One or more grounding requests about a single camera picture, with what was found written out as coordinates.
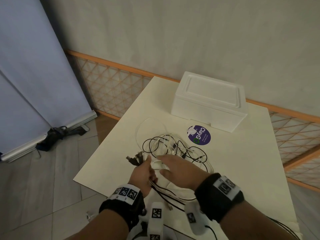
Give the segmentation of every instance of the orange trim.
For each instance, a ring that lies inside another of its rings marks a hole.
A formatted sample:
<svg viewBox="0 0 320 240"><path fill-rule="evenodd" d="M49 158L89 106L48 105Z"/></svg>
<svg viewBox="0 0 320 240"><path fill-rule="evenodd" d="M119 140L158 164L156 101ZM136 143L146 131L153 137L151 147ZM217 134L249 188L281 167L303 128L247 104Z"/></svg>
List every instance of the orange trim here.
<svg viewBox="0 0 320 240"><path fill-rule="evenodd" d="M311 185L308 185L308 184L304 184L302 182L299 182L297 180L294 180L292 178L289 178L287 177L287 181L290 182L290 183L293 183L293 184L296 184L296 185L299 185L299 186L302 186L304 188L307 188L307 189L310 189L310 190L313 190L315 192L319 192L320 193L320 189L314 187L314 186L311 186Z"/></svg>
<svg viewBox="0 0 320 240"><path fill-rule="evenodd" d="M147 76L147 77L151 77L151 78L154 77L154 76L157 76L157 77L161 77L161 78L164 78L164 79L167 79L167 80L170 80L170 81L174 81L174 82L177 82L177 83L180 82L179 80L175 80L175 79L172 79L172 78L169 78L169 77L161 76L161 75L154 74L154 73L151 73L151 72L146 72L146 71L143 71L143 70L140 70L140 69L137 69L137 68L133 68L133 67L130 67L130 66L121 65L121 64L109 61L109 60L103 60L103 59L100 59L98 57L89 56L89 55L82 54L82 53L79 53L79 52L76 52L76 51L73 51L73 50L68 50L67 49L66 52L68 54L70 54L70 55L73 55L73 56L77 56L77 57L80 57L80 58L83 58L83 59L87 59L87 60L91 60L91 61L94 61L94 62L98 62L100 64L104 64L104 65L107 65L107 66L110 66L110 67L115 67L115 68L122 69L122 70L125 70L125 71L128 71L128 72L136 73L136 74L139 74L139 75L142 75L142 76Z"/></svg>
<svg viewBox="0 0 320 240"><path fill-rule="evenodd" d="M314 147L308 152L303 153L295 159L286 162L283 165L283 169L285 170L285 172L290 171L291 169L298 167L299 165L304 164L307 161L310 161L318 156L320 156L320 145Z"/></svg>
<svg viewBox="0 0 320 240"><path fill-rule="evenodd" d="M306 113L300 113L300 112L297 112L294 110L281 108L281 107L278 107L275 105L265 104L265 103L254 101L254 100L251 100L248 98L246 99L246 101L251 104L256 104L256 105L260 105L262 107L266 107L266 108L268 108L269 111L285 114L287 116L292 116L292 117L295 117L295 118L298 118L301 120L320 123L320 117L318 117L318 116L314 116L314 115L310 115L310 114L306 114Z"/></svg>
<svg viewBox="0 0 320 240"><path fill-rule="evenodd" d="M100 114L102 114L102 115L104 115L104 116L108 116L108 117L110 117L110 118L112 118L112 119L115 119L115 120L120 120L120 119L121 119L121 118L119 118L119 117L117 117L117 116L114 116L114 115L112 115L112 114L103 112L103 111L98 110L98 109L94 109L94 111L96 111L96 112L98 112L98 113L100 113Z"/></svg>
<svg viewBox="0 0 320 240"><path fill-rule="evenodd" d="M112 62L112 61L108 61L108 60L104 60L104 59L101 59L101 58L98 58L98 57L89 56L89 55L86 55L86 54L83 54L83 53L80 53L80 52L76 52L76 51L73 51L73 50L66 50L65 52L70 54L70 55L73 55L73 56L77 56L77 57L80 57L80 58L83 58L83 59L87 59L87 60L91 60L91 61L94 61L94 62L98 62L100 64L104 64L104 65L107 65L107 66L115 67L115 68L122 69L122 70L125 70L125 71L128 71L128 72L136 73L136 74L139 74L139 75L142 75L142 76L147 76L147 77L151 77L151 78L154 77L154 76L157 76L157 77L161 77L161 78L164 78L164 79L167 79L167 80L170 80L170 81L174 81L174 82L177 82L177 83L180 82L179 80L175 80L175 79L172 79L172 78L169 78L169 77L165 77L165 76L161 76L161 75L154 74L154 73L151 73L151 72L143 71L143 70L140 70L140 69L137 69L137 68L133 68L133 67L130 67L130 66L118 64L118 63L115 63L115 62ZM251 99L248 99L248 98L246 99L246 101L248 103L251 103L251 104L256 104L256 105L260 105L262 107L266 107L266 108L268 108L268 110L273 111L273 112L285 114L287 116L292 116L292 117L295 117L295 118L298 118L298 119L301 119L301 120L320 123L320 117L317 117L317 116L314 116L314 115L309 115L309 114L306 114L306 113L300 113L300 112L297 112L297 111L294 111L294 110L281 108L281 107L278 107L278 106L275 106L275 105L265 104L265 103L254 101L254 100L251 100Z"/></svg>

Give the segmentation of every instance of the hand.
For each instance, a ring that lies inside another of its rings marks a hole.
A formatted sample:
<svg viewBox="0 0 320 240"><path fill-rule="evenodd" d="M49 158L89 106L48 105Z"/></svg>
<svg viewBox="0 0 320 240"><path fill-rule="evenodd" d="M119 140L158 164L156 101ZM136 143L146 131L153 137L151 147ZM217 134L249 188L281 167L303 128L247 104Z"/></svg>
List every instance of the hand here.
<svg viewBox="0 0 320 240"><path fill-rule="evenodd" d="M157 156L170 169L161 169L160 173L176 186L196 190L198 186L210 176L210 173L203 171L190 161L179 156L163 155Z"/></svg>
<svg viewBox="0 0 320 240"><path fill-rule="evenodd" d="M150 156L148 156L140 166L134 168L128 184L138 187L145 198L151 190L149 180L155 183L158 181L154 169L151 168Z"/></svg>

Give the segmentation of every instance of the person's left hand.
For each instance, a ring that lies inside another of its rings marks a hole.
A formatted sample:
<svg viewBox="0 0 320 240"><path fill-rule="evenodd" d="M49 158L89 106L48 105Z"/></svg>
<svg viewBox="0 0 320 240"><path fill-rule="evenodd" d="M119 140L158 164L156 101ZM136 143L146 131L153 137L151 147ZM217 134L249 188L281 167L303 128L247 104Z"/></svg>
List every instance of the person's left hand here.
<svg viewBox="0 0 320 240"><path fill-rule="evenodd" d="M154 181L155 183L158 181L154 169L151 168L150 155L140 166L134 168L128 184L138 187L145 198L151 190L149 180Z"/></svg>

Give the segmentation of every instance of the table top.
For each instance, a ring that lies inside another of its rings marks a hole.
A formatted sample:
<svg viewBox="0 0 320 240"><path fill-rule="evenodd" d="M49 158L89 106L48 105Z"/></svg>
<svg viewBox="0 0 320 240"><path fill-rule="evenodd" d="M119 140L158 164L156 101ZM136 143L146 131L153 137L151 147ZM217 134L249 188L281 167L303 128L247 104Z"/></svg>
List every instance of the table top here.
<svg viewBox="0 0 320 240"><path fill-rule="evenodd" d="M193 143L187 137L187 129L192 125L200 125L210 132L211 141L198 147L206 152L215 172L235 182L242 189L245 199L262 213L299 232L268 110L248 103L247 117L233 133L228 133L198 121L171 115L178 85L177 82L154 77L74 181L110 196L118 185L128 182L134 166L126 157L133 157L141 151L137 142L142 146L145 140L164 134L163 123L169 133L178 134L191 145ZM147 118L156 118L158 121L145 121ZM143 121L135 136L136 128ZM153 201L162 199L152 190L145 202ZM213 239L210 231L195 236L184 212L175 208L166 210L164 223L194 239ZM216 222L211 222L211 226L219 240L227 239Z"/></svg>

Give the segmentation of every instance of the black wristband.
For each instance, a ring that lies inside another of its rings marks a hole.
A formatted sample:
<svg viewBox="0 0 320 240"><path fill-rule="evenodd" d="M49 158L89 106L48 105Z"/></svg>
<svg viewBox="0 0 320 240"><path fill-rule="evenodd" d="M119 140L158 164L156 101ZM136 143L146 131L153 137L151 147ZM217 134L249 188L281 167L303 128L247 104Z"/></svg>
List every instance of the black wristband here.
<svg viewBox="0 0 320 240"><path fill-rule="evenodd" d="M129 231L138 224L138 216L145 208L142 193L137 192L136 187L135 190L130 187L132 188L132 185L117 188L99 208L99 213L105 209L118 213L127 223Z"/></svg>
<svg viewBox="0 0 320 240"><path fill-rule="evenodd" d="M194 194L202 212L218 223L234 205L245 200L240 188L219 173L207 177Z"/></svg>

